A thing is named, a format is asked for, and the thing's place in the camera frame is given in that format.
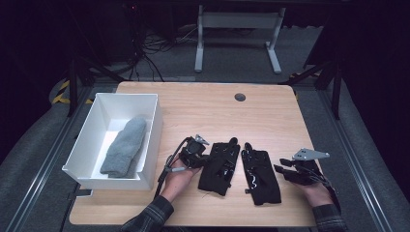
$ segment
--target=black brace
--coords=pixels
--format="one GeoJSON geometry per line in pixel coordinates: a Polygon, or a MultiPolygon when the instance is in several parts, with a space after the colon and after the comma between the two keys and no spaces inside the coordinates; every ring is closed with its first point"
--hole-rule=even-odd
{"type": "Polygon", "coordinates": [[[245,175],[254,205],[264,203],[277,204],[281,202],[280,190],[269,154],[266,151],[253,150],[249,143],[242,151],[245,175]]]}
{"type": "Polygon", "coordinates": [[[229,143],[214,143],[210,159],[202,170],[198,188],[225,196],[227,189],[231,187],[230,181],[240,149],[236,137],[232,137],[229,143]]]}

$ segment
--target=person's left hand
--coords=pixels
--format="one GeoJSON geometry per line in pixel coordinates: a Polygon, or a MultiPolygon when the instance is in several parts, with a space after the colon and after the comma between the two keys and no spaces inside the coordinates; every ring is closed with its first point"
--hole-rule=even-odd
{"type": "MultiPolygon", "coordinates": [[[[180,159],[175,160],[172,167],[186,167],[180,159]]],[[[169,172],[166,175],[165,187],[160,193],[161,196],[166,198],[169,202],[174,201],[174,199],[183,192],[187,186],[190,184],[192,177],[198,173],[200,168],[187,168],[184,171],[179,172],[169,172]]]]}

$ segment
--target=white box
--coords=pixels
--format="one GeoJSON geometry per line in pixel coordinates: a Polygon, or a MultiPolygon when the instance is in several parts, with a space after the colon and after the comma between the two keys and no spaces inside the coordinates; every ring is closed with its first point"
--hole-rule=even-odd
{"type": "Polygon", "coordinates": [[[156,94],[98,93],[88,113],[70,156],[63,166],[87,189],[151,190],[160,148],[162,114],[156,94]],[[145,136],[132,165],[136,167],[130,179],[108,178],[101,174],[108,147],[118,132],[135,116],[146,120],[145,136]]]}

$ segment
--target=person's right hand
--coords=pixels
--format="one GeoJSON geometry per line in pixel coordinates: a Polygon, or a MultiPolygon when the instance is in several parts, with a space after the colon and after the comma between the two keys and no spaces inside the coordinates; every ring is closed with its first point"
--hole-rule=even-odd
{"type": "Polygon", "coordinates": [[[295,183],[293,185],[297,186],[304,193],[311,207],[334,204],[331,194],[322,183],[315,183],[309,186],[295,183]]]}
{"type": "MultiPolygon", "coordinates": [[[[180,159],[176,159],[172,167],[186,166],[180,159]]],[[[160,195],[165,197],[169,202],[172,202],[188,187],[190,180],[199,170],[200,168],[187,168],[184,171],[168,173],[165,179],[165,187],[160,195]]]]}

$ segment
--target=dark jacket sleeve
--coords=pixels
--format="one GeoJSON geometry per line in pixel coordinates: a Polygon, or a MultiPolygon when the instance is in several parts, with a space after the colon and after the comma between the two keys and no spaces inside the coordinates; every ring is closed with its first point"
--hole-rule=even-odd
{"type": "Polygon", "coordinates": [[[138,216],[127,221],[120,231],[161,231],[172,213],[174,213],[174,208],[171,203],[159,195],[138,216]]]}
{"type": "Polygon", "coordinates": [[[335,205],[329,204],[317,206],[312,210],[319,232],[348,231],[347,225],[335,205]]]}

